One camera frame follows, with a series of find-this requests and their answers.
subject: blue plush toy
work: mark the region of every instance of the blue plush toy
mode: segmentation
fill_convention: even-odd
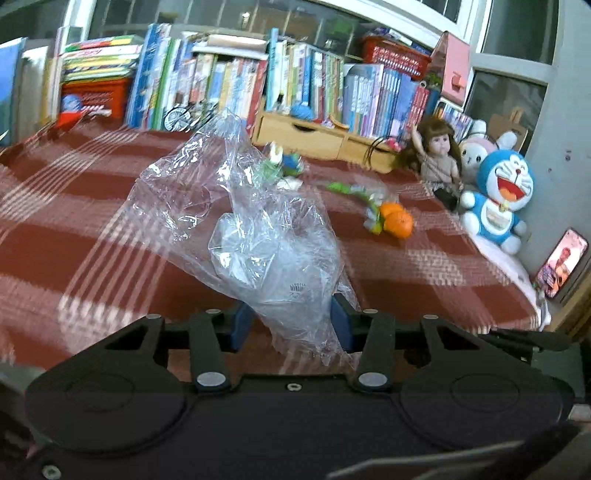
[[[528,163],[512,150],[493,152],[480,164],[476,184],[484,195],[464,192],[460,197],[460,204],[470,210],[460,218],[463,227],[515,255],[527,226],[513,212],[522,209],[534,193]]]

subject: plush toy's red mouth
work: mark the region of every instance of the plush toy's red mouth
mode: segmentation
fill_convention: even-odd
[[[501,196],[509,202],[516,202],[525,196],[525,192],[512,181],[497,177],[496,183],[499,186],[499,193]]]

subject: red plaid blanket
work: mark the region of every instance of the red plaid blanket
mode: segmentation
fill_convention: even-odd
[[[186,138],[94,119],[68,132],[49,129],[0,155],[3,358],[48,368],[148,312],[174,320],[233,303],[169,263],[163,247],[142,242],[121,208],[139,173]],[[403,321],[437,314],[472,330],[535,326],[525,297],[412,174],[379,176],[341,162],[309,166],[309,183],[385,186],[415,218],[406,242],[373,236],[363,227],[362,204],[323,193],[362,307]],[[326,371],[305,352],[278,354],[260,323],[228,362],[235,373]],[[182,353],[170,368],[187,378]]]

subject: clear plastic bag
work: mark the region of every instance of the clear plastic bag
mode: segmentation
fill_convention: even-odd
[[[332,294],[344,288],[353,304],[355,295],[318,191],[278,189],[267,167],[224,111],[142,172],[125,208],[175,265],[249,304],[285,340],[276,348],[296,342],[327,364],[339,351]]]

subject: smartphone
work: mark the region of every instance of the smartphone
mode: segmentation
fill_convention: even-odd
[[[553,299],[583,258],[589,243],[572,228],[566,230],[536,276],[538,285]]]

